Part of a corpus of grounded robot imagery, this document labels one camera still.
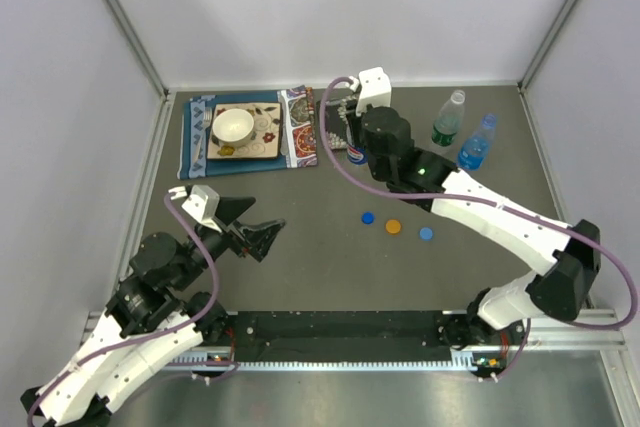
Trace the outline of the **orange bottle cap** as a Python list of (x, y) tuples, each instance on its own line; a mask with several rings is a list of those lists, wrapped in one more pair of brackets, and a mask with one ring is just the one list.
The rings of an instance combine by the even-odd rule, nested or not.
[(389, 219), (385, 223), (385, 231), (390, 235), (398, 235), (402, 231), (402, 224), (396, 219)]

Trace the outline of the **green label water bottle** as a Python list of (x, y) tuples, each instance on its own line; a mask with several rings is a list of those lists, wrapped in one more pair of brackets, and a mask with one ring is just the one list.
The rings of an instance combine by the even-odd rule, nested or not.
[(455, 90), (441, 107), (432, 127), (431, 150), (445, 154), (460, 131), (465, 114), (466, 94)]

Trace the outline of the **red-blue label water bottle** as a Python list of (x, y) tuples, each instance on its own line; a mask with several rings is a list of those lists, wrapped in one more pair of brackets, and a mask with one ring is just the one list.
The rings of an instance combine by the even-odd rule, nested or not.
[(347, 153), (348, 160), (352, 164), (363, 165), (367, 163), (367, 155), (363, 149), (360, 149), (352, 145), (348, 145), (346, 153)]

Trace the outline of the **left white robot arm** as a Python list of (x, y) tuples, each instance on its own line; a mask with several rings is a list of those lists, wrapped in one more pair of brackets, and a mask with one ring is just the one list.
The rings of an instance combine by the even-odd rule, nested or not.
[(119, 281), (86, 341), (54, 379), (22, 394), (27, 423), (40, 417), (47, 426), (105, 426), (176, 357), (231, 338), (216, 262), (225, 252), (262, 261), (286, 225), (283, 219), (240, 222), (255, 202), (203, 185), (170, 189), (164, 204), (187, 241), (165, 232), (141, 241), (130, 275)]

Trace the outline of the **dark blue bottle cap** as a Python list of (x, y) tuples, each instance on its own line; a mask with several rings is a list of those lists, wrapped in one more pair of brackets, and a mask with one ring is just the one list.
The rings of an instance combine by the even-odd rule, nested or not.
[(371, 225), (375, 221), (375, 215), (372, 212), (364, 212), (361, 216), (361, 221), (365, 225)]

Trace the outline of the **blue label water bottle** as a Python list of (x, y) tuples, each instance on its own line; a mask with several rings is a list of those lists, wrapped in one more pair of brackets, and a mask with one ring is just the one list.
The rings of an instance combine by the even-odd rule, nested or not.
[(485, 115), (458, 153), (457, 164), (460, 168), (475, 171), (481, 167), (494, 143), (496, 128), (497, 117), (492, 113)]

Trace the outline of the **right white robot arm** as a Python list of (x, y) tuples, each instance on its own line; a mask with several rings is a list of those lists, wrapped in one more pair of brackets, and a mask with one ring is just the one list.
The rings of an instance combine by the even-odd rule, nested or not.
[(342, 108), (347, 140), (364, 152), (371, 176), (409, 204), (458, 222), (508, 250), (530, 269), (503, 286), (482, 290), (466, 318), (443, 334), (454, 344), (487, 343), (527, 318), (572, 323), (600, 270), (597, 226), (575, 225), (525, 211), (476, 182), (448, 159), (418, 148), (409, 122), (390, 107), (359, 116)]

